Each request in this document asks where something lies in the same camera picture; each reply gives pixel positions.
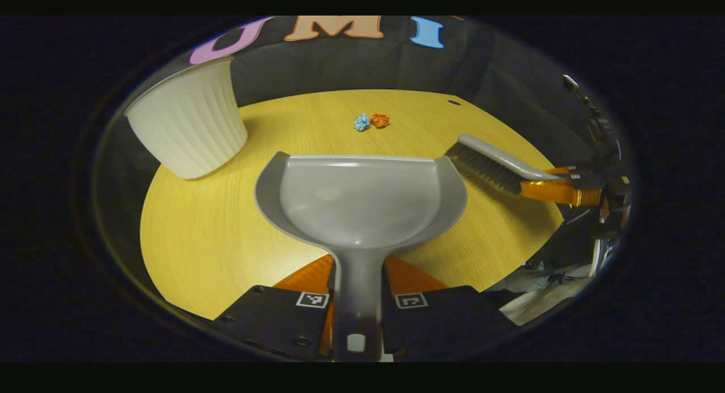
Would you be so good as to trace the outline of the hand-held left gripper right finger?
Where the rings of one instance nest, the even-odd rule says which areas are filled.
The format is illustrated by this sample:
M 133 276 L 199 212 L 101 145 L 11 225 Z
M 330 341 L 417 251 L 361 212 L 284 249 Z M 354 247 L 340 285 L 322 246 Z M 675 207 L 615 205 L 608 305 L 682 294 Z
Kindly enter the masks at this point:
M 496 297 L 448 287 L 399 257 L 384 262 L 382 290 L 383 351 L 396 361 L 457 361 L 516 331 Z

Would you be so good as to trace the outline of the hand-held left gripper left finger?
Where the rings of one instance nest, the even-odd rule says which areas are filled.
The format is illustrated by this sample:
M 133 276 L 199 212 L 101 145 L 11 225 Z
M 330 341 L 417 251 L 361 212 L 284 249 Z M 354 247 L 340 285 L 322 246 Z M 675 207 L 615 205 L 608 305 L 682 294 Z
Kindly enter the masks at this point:
M 254 285 L 215 318 L 215 329 L 276 357 L 328 360 L 334 268 L 325 255 L 271 287 Z

